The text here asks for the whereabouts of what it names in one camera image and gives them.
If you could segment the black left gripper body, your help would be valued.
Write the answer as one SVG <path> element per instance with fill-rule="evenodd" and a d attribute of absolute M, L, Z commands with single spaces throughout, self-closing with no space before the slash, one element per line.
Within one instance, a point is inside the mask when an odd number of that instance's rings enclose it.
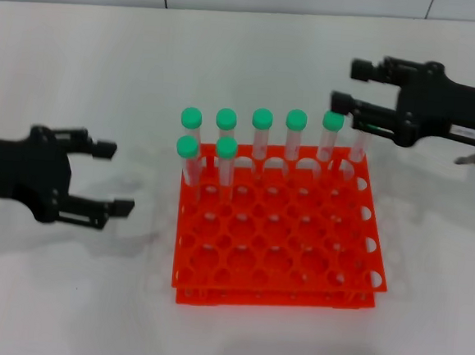
<path fill-rule="evenodd" d="M 0 199 L 22 203 L 41 223 L 57 221 L 71 181 L 69 150 L 41 125 L 26 138 L 0 139 Z"/>

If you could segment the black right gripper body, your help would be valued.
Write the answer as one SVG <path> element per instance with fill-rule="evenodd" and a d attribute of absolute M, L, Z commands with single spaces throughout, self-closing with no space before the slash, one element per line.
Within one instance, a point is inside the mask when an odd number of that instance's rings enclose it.
<path fill-rule="evenodd" d="M 412 147 L 425 137 L 459 140 L 452 125 L 475 130 L 475 88 L 456 83 L 439 62 L 400 64 L 393 140 Z"/>

